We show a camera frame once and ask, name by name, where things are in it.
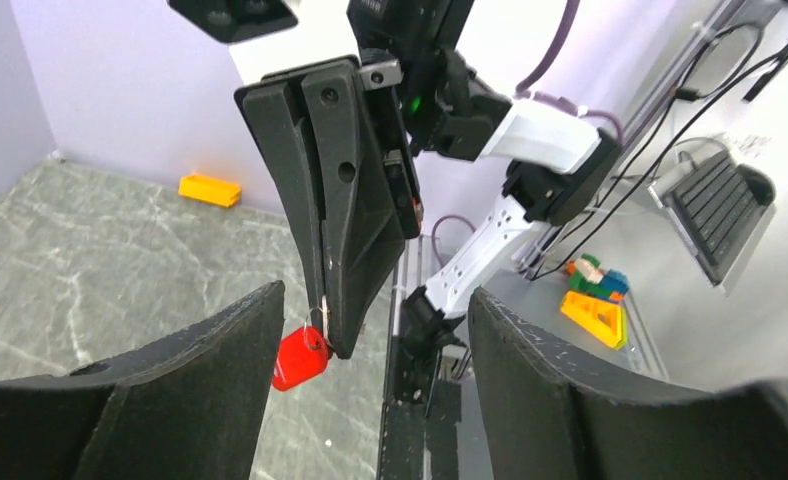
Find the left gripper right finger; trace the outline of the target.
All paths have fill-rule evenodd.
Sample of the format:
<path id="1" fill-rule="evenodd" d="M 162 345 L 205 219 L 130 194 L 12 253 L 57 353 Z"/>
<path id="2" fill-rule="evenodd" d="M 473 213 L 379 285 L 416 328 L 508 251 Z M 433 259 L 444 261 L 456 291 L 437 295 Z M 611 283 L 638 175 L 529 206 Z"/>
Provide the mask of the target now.
<path id="1" fill-rule="evenodd" d="M 498 479 L 788 479 L 788 379 L 719 392 L 657 380 L 482 289 L 468 323 Z"/>

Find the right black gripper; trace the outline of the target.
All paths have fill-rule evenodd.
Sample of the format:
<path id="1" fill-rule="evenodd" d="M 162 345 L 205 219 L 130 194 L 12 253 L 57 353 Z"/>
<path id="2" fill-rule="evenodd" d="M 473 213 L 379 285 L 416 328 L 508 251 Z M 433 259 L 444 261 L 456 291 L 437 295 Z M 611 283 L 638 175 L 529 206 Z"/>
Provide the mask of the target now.
<path id="1" fill-rule="evenodd" d="M 423 222 L 400 63 L 391 56 L 360 61 L 326 63 L 302 81 L 311 120 L 303 95 L 287 81 L 234 93 L 289 222 L 311 307 L 325 289 L 328 340 L 340 359 L 352 357 L 404 240 L 417 237 Z"/>

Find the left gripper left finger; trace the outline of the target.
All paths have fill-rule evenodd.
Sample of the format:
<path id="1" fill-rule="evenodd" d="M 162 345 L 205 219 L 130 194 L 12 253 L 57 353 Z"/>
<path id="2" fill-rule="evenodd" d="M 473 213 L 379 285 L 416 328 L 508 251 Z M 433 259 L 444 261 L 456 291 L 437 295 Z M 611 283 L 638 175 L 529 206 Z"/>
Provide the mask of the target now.
<path id="1" fill-rule="evenodd" d="M 246 479 L 284 284 L 65 375 L 0 381 L 0 479 Z"/>

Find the red key tag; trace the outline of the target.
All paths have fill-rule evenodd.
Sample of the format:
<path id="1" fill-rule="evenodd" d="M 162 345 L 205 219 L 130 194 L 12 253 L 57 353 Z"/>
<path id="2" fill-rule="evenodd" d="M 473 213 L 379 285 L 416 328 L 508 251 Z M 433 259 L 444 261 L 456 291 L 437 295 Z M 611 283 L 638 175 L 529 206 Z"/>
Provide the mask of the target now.
<path id="1" fill-rule="evenodd" d="M 279 345 L 272 387 L 288 391 L 323 373 L 329 359 L 329 346 L 321 331 L 313 326 L 300 327 Z"/>

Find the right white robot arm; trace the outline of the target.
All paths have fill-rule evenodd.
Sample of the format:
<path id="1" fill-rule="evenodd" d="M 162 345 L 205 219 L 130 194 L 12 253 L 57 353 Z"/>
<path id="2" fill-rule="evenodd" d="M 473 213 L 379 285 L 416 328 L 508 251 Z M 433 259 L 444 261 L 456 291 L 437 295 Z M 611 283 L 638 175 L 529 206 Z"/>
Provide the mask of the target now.
<path id="1" fill-rule="evenodd" d="M 353 40 L 306 46 L 234 95 L 289 221 L 304 269 L 307 323 L 284 338 L 272 384 L 290 390 L 351 357 L 369 305 L 420 234 L 415 157 L 509 160 L 490 212 L 403 301 L 394 395 L 427 401 L 469 298 L 545 226 L 589 204 L 621 146 L 577 116 L 492 89 L 457 51 L 468 1 L 352 1 Z"/>

